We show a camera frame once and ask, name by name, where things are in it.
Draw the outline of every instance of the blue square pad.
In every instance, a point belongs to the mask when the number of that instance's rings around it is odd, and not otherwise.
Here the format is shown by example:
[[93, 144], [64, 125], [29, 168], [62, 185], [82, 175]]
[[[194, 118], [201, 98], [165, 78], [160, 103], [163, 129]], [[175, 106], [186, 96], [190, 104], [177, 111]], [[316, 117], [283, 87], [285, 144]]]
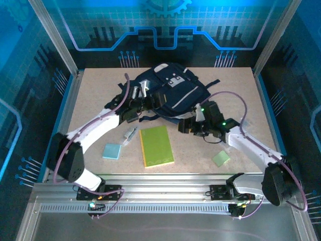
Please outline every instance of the blue square pad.
[[106, 144], [102, 157], [108, 159], [118, 159], [120, 148], [121, 145], [119, 144]]

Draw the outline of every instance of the black bracket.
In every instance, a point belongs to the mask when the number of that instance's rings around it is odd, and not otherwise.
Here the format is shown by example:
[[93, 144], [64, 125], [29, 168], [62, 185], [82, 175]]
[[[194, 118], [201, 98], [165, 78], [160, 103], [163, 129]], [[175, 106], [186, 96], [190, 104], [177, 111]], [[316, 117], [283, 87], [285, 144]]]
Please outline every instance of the black bracket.
[[217, 200], [238, 200], [247, 201], [255, 200], [254, 194], [238, 193], [235, 188], [231, 188], [229, 185], [210, 185], [210, 191], [205, 193], [211, 197], [211, 201]]
[[[120, 189], [121, 189], [121, 185], [105, 185], [104, 190], [102, 192], [110, 192], [110, 191], [120, 190]], [[92, 201], [93, 199], [96, 199], [98, 201], [117, 201], [120, 198], [120, 195], [121, 195], [121, 191], [115, 192], [106, 196], [100, 196], [100, 195], [87, 192], [86, 190], [79, 187], [77, 191], [76, 199], [78, 201]]]
[[210, 192], [206, 192], [211, 197], [211, 201], [215, 200], [232, 200], [230, 190], [226, 185], [210, 185]]

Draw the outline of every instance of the table surface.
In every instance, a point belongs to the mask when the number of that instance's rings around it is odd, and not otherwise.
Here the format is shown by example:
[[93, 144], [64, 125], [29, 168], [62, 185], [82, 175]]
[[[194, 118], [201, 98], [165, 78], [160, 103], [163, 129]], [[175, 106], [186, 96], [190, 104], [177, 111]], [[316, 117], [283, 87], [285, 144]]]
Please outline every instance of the table surface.
[[[265, 112], [256, 87], [251, 68], [189, 68], [205, 85], [215, 79], [221, 82], [210, 87], [211, 93], [228, 90], [241, 95], [248, 105], [248, 115], [244, 129], [256, 139], [271, 148], [275, 148], [267, 123]], [[95, 117], [110, 102], [120, 89], [118, 83], [124, 83], [124, 73], [135, 79], [147, 68], [100, 68], [85, 69], [69, 131], [72, 131]], [[244, 114], [243, 103], [233, 95], [220, 94], [212, 98], [217, 102], [225, 118], [240, 121]], [[141, 129], [166, 125], [175, 163], [146, 169], [143, 164], [141, 144], [137, 133], [131, 142], [121, 148], [119, 159], [104, 159], [102, 153], [107, 143], [119, 144], [130, 127]], [[212, 158], [224, 150], [230, 160], [217, 167]], [[96, 174], [119, 173], [239, 173], [260, 172], [243, 153], [227, 144], [208, 144], [193, 134], [178, 132], [178, 126], [164, 119], [152, 122], [122, 123], [96, 141], [85, 153], [85, 166]]]

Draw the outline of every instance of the glass panel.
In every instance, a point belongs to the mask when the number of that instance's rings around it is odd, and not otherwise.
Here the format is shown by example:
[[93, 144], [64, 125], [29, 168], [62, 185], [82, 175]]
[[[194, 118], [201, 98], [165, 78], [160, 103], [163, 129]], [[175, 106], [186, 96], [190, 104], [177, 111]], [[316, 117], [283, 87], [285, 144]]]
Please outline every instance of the glass panel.
[[0, 23], [0, 230], [12, 241], [39, 176], [28, 158], [43, 161], [70, 73], [27, 0], [0, 1]]
[[[302, 1], [262, 78], [288, 155], [299, 162], [305, 192], [321, 195], [321, 2]], [[318, 199], [309, 208], [318, 207]], [[311, 216], [320, 222], [320, 208]], [[321, 226], [315, 224], [321, 234]]]
[[254, 66], [288, 0], [44, 3], [81, 69]]

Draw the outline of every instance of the backpack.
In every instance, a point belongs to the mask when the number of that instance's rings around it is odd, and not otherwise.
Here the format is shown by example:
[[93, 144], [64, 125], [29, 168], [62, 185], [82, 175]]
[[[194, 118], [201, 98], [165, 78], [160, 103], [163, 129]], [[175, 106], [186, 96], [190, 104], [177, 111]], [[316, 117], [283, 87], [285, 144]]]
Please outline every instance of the backpack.
[[152, 110], [156, 115], [143, 116], [139, 122], [162, 117], [176, 124], [180, 119], [192, 117], [195, 105], [211, 95], [207, 89], [220, 82], [217, 79], [205, 86], [188, 68], [177, 63], [154, 66], [137, 76], [135, 81], [146, 79], [150, 81], [148, 92], [159, 91], [166, 95], [167, 101], [162, 107]]

